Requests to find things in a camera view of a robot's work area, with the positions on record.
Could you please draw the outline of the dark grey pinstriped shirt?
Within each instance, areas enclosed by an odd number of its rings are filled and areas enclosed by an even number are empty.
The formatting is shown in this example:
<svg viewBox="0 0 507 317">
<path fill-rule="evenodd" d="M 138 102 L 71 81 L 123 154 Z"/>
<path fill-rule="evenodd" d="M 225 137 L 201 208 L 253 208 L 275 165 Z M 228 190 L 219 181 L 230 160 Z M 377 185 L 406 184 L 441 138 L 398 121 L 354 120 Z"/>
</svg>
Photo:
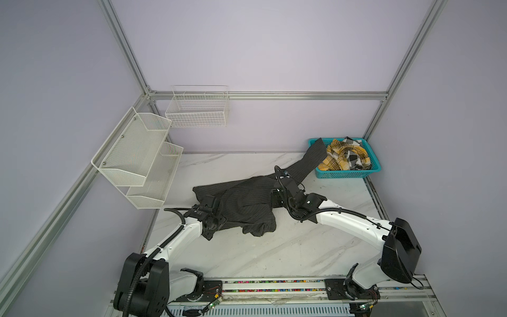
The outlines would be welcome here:
<svg viewBox="0 0 507 317">
<path fill-rule="evenodd" d="M 301 183 L 327 157 L 323 139 L 317 139 L 301 160 L 286 168 L 290 177 Z M 196 186 L 193 192 L 201 202 L 210 195 L 218 199 L 219 212 L 226 218 L 223 230 L 240 227 L 247 235 L 261 237 L 277 228 L 271 191 L 277 184 L 275 174 L 243 180 Z"/>
</svg>

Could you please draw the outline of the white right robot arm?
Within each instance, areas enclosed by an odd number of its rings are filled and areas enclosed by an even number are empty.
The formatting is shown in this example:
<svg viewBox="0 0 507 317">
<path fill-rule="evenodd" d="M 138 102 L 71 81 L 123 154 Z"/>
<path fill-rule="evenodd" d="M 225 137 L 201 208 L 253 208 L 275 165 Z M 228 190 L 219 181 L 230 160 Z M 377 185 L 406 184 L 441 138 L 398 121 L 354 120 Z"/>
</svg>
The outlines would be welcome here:
<svg viewBox="0 0 507 317">
<path fill-rule="evenodd" d="M 422 248 L 407 221 L 376 219 L 346 209 L 322 195 L 307 194 L 288 176 L 278 179 L 272 196 L 275 207 L 285 208 L 294 220 L 339 229 L 376 250 L 371 259 L 349 270 L 343 280 L 344 297 L 357 300 L 370 295 L 375 299 L 377 284 L 389 280 L 413 284 Z"/>
</svg>

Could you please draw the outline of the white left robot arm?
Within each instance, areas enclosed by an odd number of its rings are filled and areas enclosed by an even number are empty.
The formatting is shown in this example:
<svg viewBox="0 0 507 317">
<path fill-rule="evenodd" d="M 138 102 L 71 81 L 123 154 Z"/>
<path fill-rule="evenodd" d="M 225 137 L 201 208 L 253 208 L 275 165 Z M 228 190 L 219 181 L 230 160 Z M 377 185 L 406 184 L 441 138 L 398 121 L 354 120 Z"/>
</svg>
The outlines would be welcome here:
<svg viewBox="0 0 507 317">
<path fill-rule="evenodd" d="M 125 260 L 113 302 L 122 316 L 161 316 L 179 298 L 198 301 L 204 295 L 202 272 L 174 271 L 172 265 L 197 238 L 211 240 L 227 219 L 216 203 L 164 211 L 175 214 L 180 224 L 148 251 L 133 253 Z"/>
</svg>

